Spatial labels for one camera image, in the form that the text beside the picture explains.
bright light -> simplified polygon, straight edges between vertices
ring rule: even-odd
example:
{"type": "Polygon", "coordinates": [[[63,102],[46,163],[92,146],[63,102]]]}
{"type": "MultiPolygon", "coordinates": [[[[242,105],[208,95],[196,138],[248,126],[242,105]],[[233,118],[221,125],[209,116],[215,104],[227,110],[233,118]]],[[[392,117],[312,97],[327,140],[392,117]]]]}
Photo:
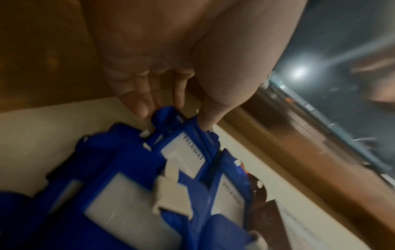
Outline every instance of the bright light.
{"type": "Polygon", "coordinates": [[[305,77],[308,73],[309,71],[306,67],[299,67],[292,72],[291,76],[294,80],[299,80],[305,77]]]}

brown box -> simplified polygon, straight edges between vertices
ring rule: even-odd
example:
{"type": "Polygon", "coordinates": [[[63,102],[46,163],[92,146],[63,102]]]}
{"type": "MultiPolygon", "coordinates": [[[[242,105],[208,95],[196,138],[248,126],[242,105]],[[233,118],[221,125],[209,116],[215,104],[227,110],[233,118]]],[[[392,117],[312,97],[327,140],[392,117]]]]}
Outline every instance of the brown box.
{"type": "Polygon", "coordinates": [[[271,250],[329,250],[325,242],[275,200],[252,208],[247,218],[247,229],[258,231],[271,250]]]}

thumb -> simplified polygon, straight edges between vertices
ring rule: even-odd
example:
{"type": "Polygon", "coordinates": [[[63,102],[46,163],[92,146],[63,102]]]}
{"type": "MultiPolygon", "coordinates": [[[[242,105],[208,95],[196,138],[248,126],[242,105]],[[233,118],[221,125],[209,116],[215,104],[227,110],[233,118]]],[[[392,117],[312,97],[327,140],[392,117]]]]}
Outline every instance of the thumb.
{"type": "Polygon", "coordinates": [[[200,129],[203,131],[209,130],[233,108],[234,107],[221,104],[211,99],[209,96],[206,96],[197,114],[197,123],[200,129]]]}

blurred hand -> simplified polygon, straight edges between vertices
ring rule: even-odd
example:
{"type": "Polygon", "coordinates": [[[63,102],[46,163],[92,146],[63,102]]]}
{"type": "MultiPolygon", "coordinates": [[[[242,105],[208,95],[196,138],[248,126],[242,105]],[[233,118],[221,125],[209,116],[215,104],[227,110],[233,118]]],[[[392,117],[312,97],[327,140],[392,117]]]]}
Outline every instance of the blurred hand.
{"type": "Polygon", "coordinates": [[[184,105],[196,74],[207,130],[248,100],[285,49],[306,0],[81,0],[115,94],[140,118],[161,106],[160,75],[173,71],[184,105]]]}

plastic buckle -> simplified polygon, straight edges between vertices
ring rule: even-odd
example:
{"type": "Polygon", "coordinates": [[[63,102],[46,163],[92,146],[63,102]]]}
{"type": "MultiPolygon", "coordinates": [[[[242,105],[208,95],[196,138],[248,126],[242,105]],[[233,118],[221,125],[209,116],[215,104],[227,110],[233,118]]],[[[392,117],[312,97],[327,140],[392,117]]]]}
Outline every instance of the plastic buckle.
{"type": "Polygon", "coordinates": [[[191,199],[188,188],[178,183],[179,168],[171,161],[166,162],[164,176],[156,178],[153,188],[152,213],[160,215],[160,210],[167,210],[193,218],[191,199]]]}
{"type": "Polygon", "coordinates": [[[269,246],[267,245],[265,239],[262,237],[260,233],[257,231],[250,231],[249,232],[252,238],[254,239],[253,242],[248,243],[244,246],[244,250],[268,250],[269,246]]]}

